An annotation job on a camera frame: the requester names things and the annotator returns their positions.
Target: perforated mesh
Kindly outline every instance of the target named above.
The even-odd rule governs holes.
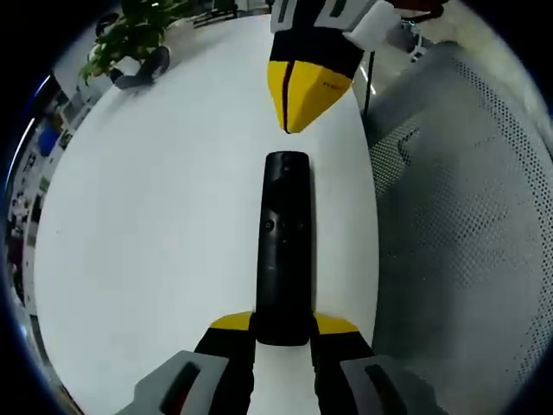
[[[532,148],[531,140],[503,101],[465,64],[456,60],[454,64],[459,74],[480,91],[481,108],[493,116],[503,137],[516,153],[527,184],[531,188],[532,202],[540,224],[543,285],[539,293],[537,314],[531,320],[530,329],[526,333],[526,342],[520,345],[523,357],[516,378],[516,386],[520,386],[536,367],[549,344],[553,331],[553,198],[550,176],[548,180]],[[544,167],[550,172],[550,163],[545,164]]]
[[[553,330],[550,155],[508,93],[451,44],[431,49],[371,117],[373,347],[425,377],[450,413],[496,412]]]

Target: black cable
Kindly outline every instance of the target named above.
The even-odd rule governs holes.
[[[365,91],[365,108],[363,109],[363,119],[366,118],[366,114],[369,111],[369,100],[371,99],[371,82],[372,82],[372,68],[374,67],[374,52],[371,52],[369,57],[369,67],[366,71],[366,91]]]

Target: green leaves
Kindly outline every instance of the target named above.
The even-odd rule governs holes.
[[[142,62],[162,44],[168,25],[191,11],[174,0],[122,0],[121,7],[123,16],[96,40],[99,46],[79,71],[85,81],[108,74],[125,56]]]

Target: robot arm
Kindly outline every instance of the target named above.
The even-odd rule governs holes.
[[[352,84],[364,52],[373,51],[401,20],[397,8],[438,17],[447,0],[276,0],[268,67],[280,127],[300,132]]]

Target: white table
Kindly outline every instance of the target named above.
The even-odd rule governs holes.
[[[378,230],[355,98],[285,134],[267,87],[271,42],[268,16],[198,31],[154,86],[112,88],[55,171],[37,240],[37,309],[54,368],[87,414],[121,409],[138,380],[194,350],[212,321],[252,310],[272,151],[304,151],[314,171],[317,309],[372,339]],[[258,347],[249,413],[318,413],[308,356]]]

